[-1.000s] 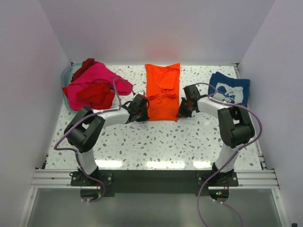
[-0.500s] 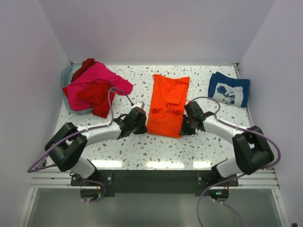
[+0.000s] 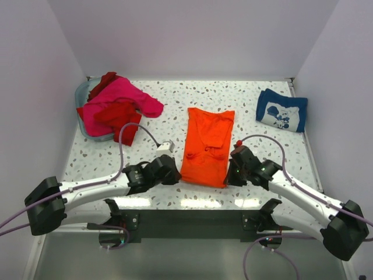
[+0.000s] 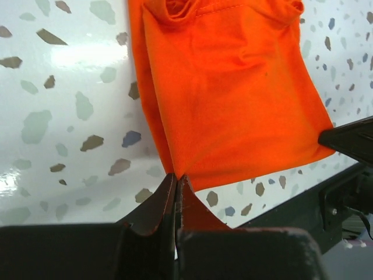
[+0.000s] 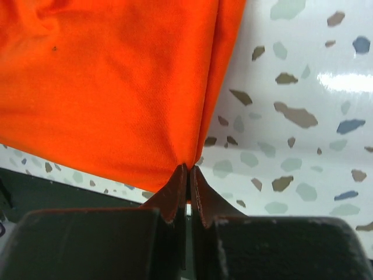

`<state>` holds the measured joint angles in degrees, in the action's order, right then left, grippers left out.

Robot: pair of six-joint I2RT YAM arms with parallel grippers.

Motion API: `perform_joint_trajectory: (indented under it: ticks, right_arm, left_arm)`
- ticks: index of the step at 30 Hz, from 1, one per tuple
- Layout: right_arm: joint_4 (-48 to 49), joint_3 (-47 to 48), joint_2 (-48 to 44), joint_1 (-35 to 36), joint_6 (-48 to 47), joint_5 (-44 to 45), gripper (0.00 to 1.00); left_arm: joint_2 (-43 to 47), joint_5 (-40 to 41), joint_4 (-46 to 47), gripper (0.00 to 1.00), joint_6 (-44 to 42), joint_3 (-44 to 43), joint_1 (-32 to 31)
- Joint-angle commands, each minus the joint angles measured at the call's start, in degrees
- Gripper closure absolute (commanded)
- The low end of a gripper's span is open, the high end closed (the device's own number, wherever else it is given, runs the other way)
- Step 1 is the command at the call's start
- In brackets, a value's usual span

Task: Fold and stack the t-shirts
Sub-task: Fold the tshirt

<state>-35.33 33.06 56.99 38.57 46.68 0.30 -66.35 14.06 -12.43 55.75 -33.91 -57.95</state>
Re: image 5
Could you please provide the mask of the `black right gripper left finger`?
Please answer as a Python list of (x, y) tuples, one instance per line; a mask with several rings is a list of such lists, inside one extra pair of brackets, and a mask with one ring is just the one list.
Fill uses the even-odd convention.
[(180, 279), (187, 167), (139, 207), (37, 209), (1, 250), (2, 279)]

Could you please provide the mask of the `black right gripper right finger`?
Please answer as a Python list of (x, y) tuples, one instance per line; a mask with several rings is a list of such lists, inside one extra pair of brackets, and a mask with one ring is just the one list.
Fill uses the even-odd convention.
[(189, 174), (197, 279), (371, 279), (372, 264), (342, 219), (247, 216)]

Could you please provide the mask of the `orange t-shirt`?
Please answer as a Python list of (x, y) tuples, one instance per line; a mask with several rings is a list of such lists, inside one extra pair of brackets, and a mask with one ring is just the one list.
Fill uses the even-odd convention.
[(244, 1), (2, 1), (1, 143), (156, 192), (200, 158)]

